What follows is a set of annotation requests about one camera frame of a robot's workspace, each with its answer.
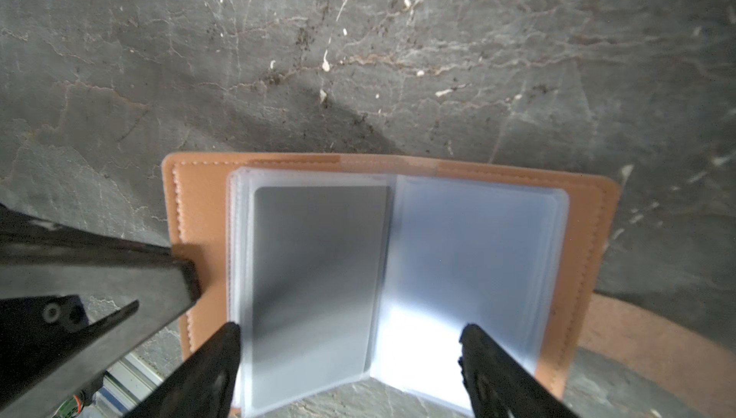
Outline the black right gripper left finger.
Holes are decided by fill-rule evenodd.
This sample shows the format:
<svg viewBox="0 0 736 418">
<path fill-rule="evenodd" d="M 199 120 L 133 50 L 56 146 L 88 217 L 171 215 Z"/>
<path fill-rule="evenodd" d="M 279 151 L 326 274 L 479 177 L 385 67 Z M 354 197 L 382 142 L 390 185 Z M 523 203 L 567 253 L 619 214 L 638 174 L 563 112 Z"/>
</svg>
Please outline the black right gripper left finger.
<svg viewBox="0 0 736 418">
<path fill-rule="evenodd" d="M 224 324 L 130 417 L 228 417 L 241 362 L 241 327 Z"/>
</svg>

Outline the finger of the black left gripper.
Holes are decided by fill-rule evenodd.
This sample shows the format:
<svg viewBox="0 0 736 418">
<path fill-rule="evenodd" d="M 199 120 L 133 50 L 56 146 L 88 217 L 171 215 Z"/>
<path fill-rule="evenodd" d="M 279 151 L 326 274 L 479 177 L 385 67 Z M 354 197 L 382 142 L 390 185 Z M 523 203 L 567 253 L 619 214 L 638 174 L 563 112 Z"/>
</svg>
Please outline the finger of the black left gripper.
<svg viewBox="0 0 736 418">
<path fill-rule="evenodd" d="M 40 385 L 93 341 L 134 315 L 139 303 L 90 323 L 77 295 L 1 301 L 1 411 Z"/>
<path fill-rule="evenodd" d="M 1 209 L 1 297 L 95 295 L 124 307 L 97 322 L 102 347 L 124 355 L 201 296 L 194 264 L 168 249 L 105 237 Z"/>
</svg>

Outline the dark grey credit card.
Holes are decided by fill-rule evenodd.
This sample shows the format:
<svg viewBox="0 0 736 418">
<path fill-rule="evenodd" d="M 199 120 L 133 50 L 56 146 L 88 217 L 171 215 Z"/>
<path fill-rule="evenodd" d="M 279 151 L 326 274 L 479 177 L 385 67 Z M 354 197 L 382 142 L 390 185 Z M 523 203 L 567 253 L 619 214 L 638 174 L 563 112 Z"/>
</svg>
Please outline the dark grey credit card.
<svg viewBox="0 0 736 418">
<path fill-rule="evenodd" d="M 385 185 L 255 192 L 249 413 L 364 372 L 389 201 Z"/>
</svg>

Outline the clear plastic card sleeves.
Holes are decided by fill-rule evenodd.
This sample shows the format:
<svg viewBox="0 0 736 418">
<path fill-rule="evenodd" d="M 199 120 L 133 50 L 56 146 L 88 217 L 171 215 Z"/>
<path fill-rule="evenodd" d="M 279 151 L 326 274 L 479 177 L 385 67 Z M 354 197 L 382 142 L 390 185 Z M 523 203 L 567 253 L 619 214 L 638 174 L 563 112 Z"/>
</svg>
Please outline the clear plastic card sleeves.
<svg viewBox="0 0 736 418">
<path fill-rule="evenodd" d="M 360 377 L 461 413 L 458 358 L 474 323 L 526 371 L 540 365 L 569 198 L 561 189 L 389 174 L 242 168 L 228 187 L 228 316 L 241 327 L 233 404 L 249 413 L 254 194 L 261 187 L 390 189 L 372 341 Z"/>
</svg>

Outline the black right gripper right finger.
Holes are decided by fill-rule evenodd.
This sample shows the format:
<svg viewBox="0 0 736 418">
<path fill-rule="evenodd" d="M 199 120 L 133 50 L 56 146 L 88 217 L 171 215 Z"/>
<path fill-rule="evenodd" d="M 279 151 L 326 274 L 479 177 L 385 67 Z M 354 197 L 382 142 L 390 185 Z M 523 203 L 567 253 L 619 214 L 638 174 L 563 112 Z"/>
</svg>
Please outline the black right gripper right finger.
<svg viewBox="0 0 736 418">
<path fill-rule="evenodd" d="M 466 325 L 459 342 L 458 364 L 475 417 L 576 417 L 478 325 Z"/>
</svg>

